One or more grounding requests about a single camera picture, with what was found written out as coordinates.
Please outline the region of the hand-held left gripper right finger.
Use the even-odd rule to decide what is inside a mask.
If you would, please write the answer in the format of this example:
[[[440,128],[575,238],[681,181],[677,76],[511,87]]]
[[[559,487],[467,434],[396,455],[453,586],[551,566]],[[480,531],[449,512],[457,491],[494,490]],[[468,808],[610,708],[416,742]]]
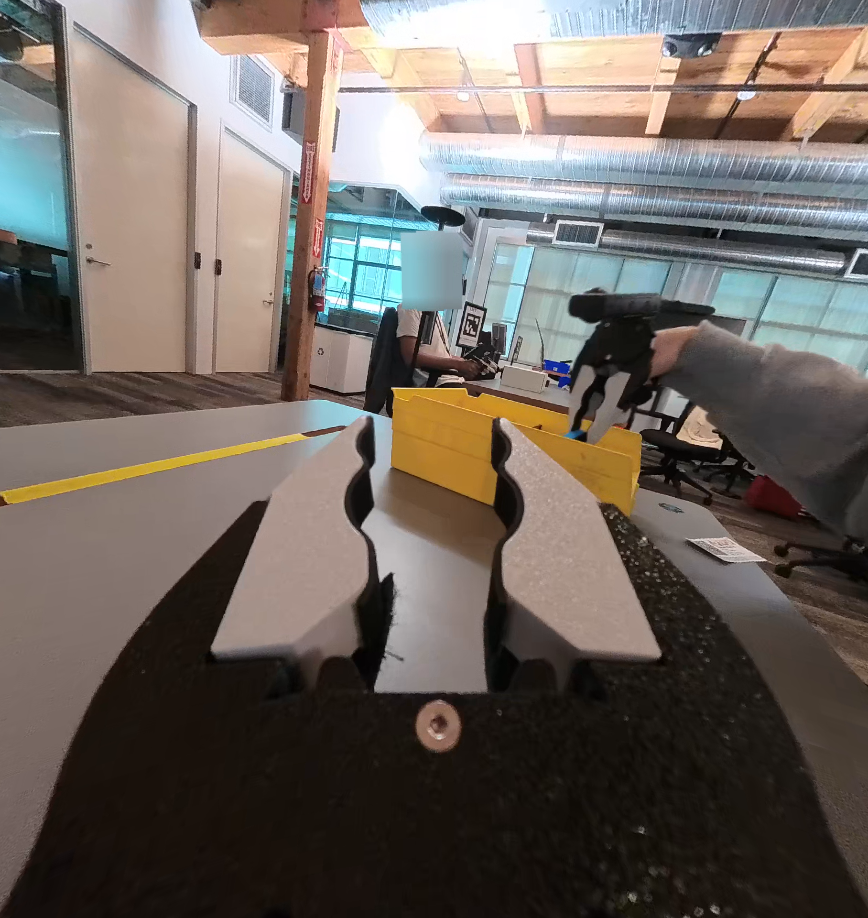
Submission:
[[[494,420],[491,453],[506,531],[484,620],[487,690],[589,692],[591,663],[659,663],[596,496],[508,419]]]

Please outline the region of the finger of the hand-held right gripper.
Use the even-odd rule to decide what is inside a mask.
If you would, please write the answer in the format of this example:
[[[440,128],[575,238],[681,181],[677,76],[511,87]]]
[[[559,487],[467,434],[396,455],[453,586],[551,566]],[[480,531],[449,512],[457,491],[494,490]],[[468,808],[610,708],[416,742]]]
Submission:
[[[599,407],[599,394],[594,386],[597,374],[594,367],[583,365],[572,376],[569,399],[569,433],[580,434],[584,422],[594,421]]]
[[[628,372],[598,375],[595,379],[597,384],[602,385],[591,396],[589,402],[591,426],[587,430],[586,441],[588,443],[598,444],[614,422],[624,417],[626,410],[619,406],[619,402],[629,380],[630,373]]]

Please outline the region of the yellow plastic bin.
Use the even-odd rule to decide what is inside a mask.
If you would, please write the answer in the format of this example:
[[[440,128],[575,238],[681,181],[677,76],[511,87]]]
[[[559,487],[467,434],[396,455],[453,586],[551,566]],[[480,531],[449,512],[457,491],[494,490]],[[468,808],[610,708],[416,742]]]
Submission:
[[[492,505],[493,422],[511,421],[602,503],[626,515],[639,490],[642,440],[611,427],[598,444],[566,437],[568,420],[542,407],[500,396],[472,396],[464,388],[394,388],[391,465],[466,498]]]

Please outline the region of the person's right forearm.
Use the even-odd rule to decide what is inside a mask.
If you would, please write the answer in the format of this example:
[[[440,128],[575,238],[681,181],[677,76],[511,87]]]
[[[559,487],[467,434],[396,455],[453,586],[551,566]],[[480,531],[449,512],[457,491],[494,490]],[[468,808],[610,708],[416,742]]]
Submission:
[[[659,378],[835,533],[868,542],[868,378],[704,321]]]

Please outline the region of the person's right hand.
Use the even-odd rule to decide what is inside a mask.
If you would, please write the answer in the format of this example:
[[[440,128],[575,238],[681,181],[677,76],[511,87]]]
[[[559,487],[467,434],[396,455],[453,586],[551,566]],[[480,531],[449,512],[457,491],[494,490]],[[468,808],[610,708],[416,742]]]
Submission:
[[[682,350],[695,338],[699,327],[665,328],[657,331],[651,341],[649,379],[657,380],[676,366]]]

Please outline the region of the black office chair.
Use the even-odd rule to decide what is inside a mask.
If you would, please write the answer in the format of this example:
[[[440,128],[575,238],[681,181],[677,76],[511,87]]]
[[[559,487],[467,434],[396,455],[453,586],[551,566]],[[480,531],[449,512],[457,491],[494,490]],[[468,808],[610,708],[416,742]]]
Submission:
[[[785,542],[776,545],[773,554],[783,560],[773,568],[783,579],[789,579],[795,568],[832,568],[868,585],[868,542],[848,536],[838,548]]]
[[[659,455],[659,461],[643,465],[639,482],[659,479],[677,498],[684,486],[701,495],[704,506],[711,506],[715,495],[739,499],[740,485],[749,486],[754,468],[721,431],[713,431],[712,442],[694,442],[669,430],[644,430],[641,438]]]

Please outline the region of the white printed paper card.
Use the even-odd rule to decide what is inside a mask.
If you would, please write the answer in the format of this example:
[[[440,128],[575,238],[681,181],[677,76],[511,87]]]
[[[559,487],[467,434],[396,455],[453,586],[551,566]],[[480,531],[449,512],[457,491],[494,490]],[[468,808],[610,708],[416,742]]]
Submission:
[[[687,538],[686,544],[721,564],[764,564],[766,559],[730,537]]]

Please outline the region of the yellow tape strip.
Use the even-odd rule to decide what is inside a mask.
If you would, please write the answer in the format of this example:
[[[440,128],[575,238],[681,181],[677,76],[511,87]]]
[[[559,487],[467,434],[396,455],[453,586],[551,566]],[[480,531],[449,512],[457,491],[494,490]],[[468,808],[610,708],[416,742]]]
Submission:
[[[272,449],[290,443],[302,442],[309,438],[310,437],[306,433],[287,434],[266,440],[245,442],[215,450],[189,453],[143,464],[107,469],[82,476],[72,476],[40,484],[10,488],[0,491],[0,507],[14,506],[32,500],[48,499],[86,488],[117,484],[137,477],[160,474],[192,465],[200,465],[223,460],[225,458],[237,457],[247,453]]]

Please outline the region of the chair with dark jacket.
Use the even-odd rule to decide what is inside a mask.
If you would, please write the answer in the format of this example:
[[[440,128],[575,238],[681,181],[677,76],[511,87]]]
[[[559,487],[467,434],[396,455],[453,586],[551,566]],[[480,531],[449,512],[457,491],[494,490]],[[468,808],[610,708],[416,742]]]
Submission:
[[[396,335],[397,323],[397,309],[391,306],[386,308],[371,346],[363,410],[373,414],[385,413],[391,416],[394,407],[393,390],[414,386],[413,371],[403,358]]]

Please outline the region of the white cabinet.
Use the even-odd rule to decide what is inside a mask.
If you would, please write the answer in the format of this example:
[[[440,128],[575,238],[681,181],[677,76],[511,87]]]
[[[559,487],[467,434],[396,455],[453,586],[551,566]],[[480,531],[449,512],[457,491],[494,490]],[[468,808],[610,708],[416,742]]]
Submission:
[[[338,395],[366,390],[373,338],[316,325],[310,384]]]

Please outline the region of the narrow white door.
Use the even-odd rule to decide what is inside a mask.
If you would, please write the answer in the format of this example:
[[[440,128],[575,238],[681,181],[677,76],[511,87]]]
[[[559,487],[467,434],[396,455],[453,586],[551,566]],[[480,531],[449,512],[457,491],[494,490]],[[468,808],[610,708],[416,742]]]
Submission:
[[[213,368],[277,367],[292,176],[237,132],[220,142]]]

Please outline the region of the wide white door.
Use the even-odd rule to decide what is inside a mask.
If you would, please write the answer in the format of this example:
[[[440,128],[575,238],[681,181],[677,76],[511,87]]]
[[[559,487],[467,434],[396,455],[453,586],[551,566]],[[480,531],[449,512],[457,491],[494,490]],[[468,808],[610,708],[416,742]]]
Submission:
[[[91,372],[182,372],[195,107],[73,25],[77,254]]]

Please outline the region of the silver ventilation duct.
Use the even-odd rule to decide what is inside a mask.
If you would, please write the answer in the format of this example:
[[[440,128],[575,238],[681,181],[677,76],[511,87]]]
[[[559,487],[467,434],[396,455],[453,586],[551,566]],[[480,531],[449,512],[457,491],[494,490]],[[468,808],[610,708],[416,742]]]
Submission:
[[[432,171],[702,187],[800,185],[868,197],[868,145],[424,132]]]
[[[849,264],[839,251],[613,229],[603,229],[585,251],[829,277],[845,275]]]
[[[868,1],[361,1],[395,47],[868,27]]]
[[[463,174],[447,174],[440,193],[473,207],[868,234],[868,199]]]

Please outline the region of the white wall vent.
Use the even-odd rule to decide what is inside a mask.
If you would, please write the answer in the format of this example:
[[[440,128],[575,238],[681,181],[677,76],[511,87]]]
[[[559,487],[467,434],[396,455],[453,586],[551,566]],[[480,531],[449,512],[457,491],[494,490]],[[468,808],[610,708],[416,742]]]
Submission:
[[[230,101],[271,132],[274,112],[275,74],[260,59],[238,55],[231,59]]]

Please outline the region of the glass office wall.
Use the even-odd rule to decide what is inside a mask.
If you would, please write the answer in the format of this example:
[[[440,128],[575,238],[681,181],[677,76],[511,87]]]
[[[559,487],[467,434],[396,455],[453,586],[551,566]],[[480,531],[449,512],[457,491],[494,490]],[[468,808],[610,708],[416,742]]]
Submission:
[[[0,372],[81,372],[65,15],[0,1]]]

